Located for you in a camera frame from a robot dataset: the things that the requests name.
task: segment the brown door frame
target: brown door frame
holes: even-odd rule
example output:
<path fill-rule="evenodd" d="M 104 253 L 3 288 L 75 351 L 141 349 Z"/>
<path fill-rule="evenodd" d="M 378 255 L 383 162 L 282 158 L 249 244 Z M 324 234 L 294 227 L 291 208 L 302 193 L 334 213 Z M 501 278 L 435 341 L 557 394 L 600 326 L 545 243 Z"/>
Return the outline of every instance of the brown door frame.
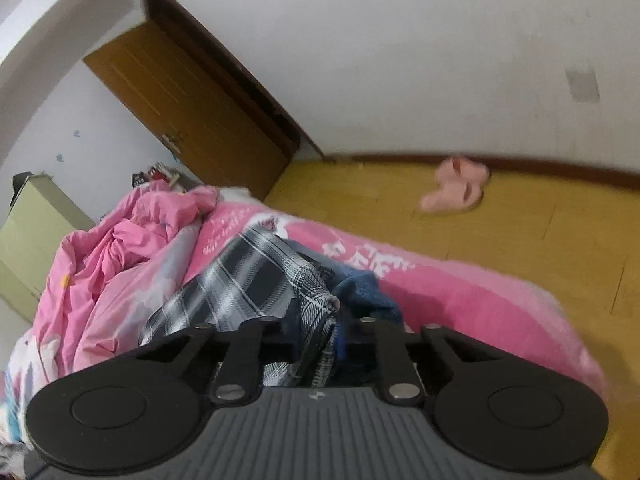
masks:
<path fill-rule="evenodd" d="M 287 156 L 305 139 L 322 155 L 299 124 L 240 61 L 176 0 L 143 0 L 145 15 L 221 84 Z"/>

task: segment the silver screw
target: silver screw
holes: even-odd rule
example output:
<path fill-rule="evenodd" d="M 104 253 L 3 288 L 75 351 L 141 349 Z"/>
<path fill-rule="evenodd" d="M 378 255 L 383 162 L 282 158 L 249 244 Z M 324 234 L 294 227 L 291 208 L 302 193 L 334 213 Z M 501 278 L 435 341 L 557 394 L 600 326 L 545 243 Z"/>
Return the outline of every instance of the silver screw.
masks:
<path fill-rule="evenodd" d="M 244 388 L 240 384 L 223 384 L 216 390 L 216 398 L 220 400 L 238 400 L 244 394 Z"/>
<path fill-rule="evenodd" d="M 389 388 L 389 394 L 394 399 L 413 399 L 420 395 L 420 388 L 415 384 L 398 383 Z"/>

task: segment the wooden door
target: wooden door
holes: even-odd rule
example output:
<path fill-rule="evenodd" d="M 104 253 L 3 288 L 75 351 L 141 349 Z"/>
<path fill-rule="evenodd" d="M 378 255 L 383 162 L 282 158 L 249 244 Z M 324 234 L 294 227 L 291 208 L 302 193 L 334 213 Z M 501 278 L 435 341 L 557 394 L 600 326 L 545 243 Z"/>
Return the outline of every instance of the wooden door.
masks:
<path fill-rule="evenodd" d="M 205 184 L 245 186 L 263 199 L 287 167 L 289 156 L 155 23 L 84 62 Z"/>

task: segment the crumpled pink quilt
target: crumpled pink quilt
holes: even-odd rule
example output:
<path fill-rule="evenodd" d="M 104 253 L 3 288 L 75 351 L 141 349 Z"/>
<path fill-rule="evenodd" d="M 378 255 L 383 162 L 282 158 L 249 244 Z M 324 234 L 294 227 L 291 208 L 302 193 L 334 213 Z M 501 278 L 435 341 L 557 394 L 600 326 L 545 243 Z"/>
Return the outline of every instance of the crumpled pink quilt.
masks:
<path fill-rule="evenodd" d="M 555 298 L 510 276 L 456 261 L 441 261 L 357 237 L 263 205 L 224 202 L 205 220 L 185 282 L 198 274 L 246 225 L 271 227 L 318 253 L 372 270 L 380 290 L 400 307 L 414 331 L 437 323 L 465 333 L 590 386 L 605 379 Z"/>
<path fill-rule="evenodd" d="M 33 327 L 15 345 L 0 398 L 0 444 L 24 442 L 24 413 L 51 381 L 138 344 L 148 316 L 177 290 L 218 192 L 131 191 L 99 225 L 60 243 Z"/>

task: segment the brown baseboard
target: brown baseboard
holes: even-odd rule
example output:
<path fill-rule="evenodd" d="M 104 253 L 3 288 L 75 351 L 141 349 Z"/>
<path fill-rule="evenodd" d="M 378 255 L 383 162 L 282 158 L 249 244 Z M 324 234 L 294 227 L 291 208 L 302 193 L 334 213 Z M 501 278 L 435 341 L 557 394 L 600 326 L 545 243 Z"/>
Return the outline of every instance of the brown baseboard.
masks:
<path fill-rule="evenodd" d="M 369 153 L 361 155 L 328 155 L 327 162 L 407 162 L 417 164 L 437 164 L 448 156 L 447 153 Z M 516 171 L 541 176 L 555 176 L 572 180 L 583 180 L 594 184 L 604 184 L 625 189 L 640 190 L 640 173 L 625 170 L 613 170 L 597 166 L 584 166 L 556 160 L 540 158 L 516 158 L 491 155 L 468 155 L 472 160 L 486 164 L 494 171 Z"/>

